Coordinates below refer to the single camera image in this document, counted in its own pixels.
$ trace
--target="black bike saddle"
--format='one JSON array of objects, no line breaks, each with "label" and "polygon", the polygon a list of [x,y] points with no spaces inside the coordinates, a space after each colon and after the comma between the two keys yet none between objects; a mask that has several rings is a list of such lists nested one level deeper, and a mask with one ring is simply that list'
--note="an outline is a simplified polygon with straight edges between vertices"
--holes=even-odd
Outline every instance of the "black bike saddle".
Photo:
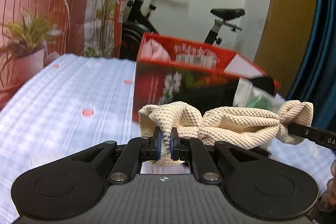
[{"label": "black bike saddle", "polygon": [[223,20],[233,20],[245,15],[245,10],[242,8],[236,9],[212,9],[211,14],[220,17]]}]

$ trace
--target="white barcode label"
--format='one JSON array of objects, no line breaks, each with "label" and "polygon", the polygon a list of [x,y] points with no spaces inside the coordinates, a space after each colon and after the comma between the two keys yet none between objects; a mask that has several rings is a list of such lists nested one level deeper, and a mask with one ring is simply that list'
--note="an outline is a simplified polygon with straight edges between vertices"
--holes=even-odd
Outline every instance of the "white barcode label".
[{"label": "white barcode label", "polygon": [[192,66],[201,66],[203,68],[214,69],[216,67],[216,55],[192,55],[177,54],[176,62],[185,63]]}]

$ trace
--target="white flower pot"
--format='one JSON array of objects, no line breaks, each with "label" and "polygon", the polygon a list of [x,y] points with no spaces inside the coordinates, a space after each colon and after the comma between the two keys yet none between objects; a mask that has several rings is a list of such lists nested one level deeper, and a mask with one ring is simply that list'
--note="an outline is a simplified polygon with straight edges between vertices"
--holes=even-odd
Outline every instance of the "white flower pot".
[{"label": "white flower pot", "polygon": [[21,82],[26,82],[43,69],[44,50],[17,59],[13,62],[15,75]]}]

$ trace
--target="pink cloth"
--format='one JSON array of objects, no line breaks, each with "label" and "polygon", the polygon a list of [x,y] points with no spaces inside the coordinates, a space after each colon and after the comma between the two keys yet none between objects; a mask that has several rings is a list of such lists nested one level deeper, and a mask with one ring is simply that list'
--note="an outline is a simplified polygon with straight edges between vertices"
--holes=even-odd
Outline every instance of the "pink cloth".
[{"label": "pink cloth", "polygon": [[153,38],[144,43],[142,47],[142,58],[150,60],[169,61],[170,56],[166,49]]}]

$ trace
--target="blue plaid tablecloth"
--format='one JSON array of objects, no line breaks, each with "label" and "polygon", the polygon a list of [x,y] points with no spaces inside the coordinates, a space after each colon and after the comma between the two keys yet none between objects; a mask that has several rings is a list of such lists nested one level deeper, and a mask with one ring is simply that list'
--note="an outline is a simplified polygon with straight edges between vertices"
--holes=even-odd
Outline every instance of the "blue plaid tablecloth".
[{"label": "blue plaid tablecloth", "polygon": [[[124,144],[140,136],[132,123],[134,72],[132,61],[66,54],[14,95],[0,112],[0,224],[18,217],[10,190],[20,174],[106,140]],[[335,158],[330,150],[278,140],[270,150],[276,160],[308,172],[324,190]]]}]

